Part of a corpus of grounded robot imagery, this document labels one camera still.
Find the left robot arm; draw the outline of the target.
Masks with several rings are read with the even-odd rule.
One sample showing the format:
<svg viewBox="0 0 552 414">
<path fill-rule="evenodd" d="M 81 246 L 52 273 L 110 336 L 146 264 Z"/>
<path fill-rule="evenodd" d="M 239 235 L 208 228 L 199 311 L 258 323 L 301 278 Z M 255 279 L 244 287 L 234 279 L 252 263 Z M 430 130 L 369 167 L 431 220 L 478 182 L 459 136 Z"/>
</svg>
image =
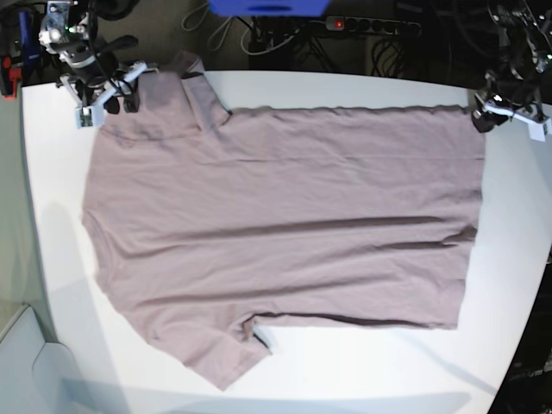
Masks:
<svg viewBox="0 0 552 414">
<path fill-rule="evenodd" d="M 500 29 L 499 66 L 485 74 L 475 92 L 472 121 L 487 133 L 507 121 L 524 122 L 533 141 L 551 135 L 541 84 L 551 71 L 551 2 L 490 1 L 489 14 Z"/>
</svg>

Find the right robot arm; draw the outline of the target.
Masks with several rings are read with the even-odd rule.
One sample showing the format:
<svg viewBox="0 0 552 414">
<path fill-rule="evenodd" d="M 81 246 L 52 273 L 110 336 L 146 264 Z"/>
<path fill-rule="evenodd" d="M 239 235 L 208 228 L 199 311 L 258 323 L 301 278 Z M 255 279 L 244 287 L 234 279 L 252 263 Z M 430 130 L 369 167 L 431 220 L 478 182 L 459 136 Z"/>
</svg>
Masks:
<svg viewBox="0 0 552 414">
<path fill-rule="evenodd" d="M 113 41 L 99 33 L 100 19 L 122 20 L 136 1 L 48 1 L 41 22 L 39 42 L 68 67 L 58 87 L 69 92 L 76 104 L 80 128 L 98 126 L 104 115 L 121 110 L 136 113 L 140 107 L 138 78 L 152 67 L 143 61 L 120 62 L 116 52 L 136 47 L 138 39 L 122 35 Z"/>
</svg>

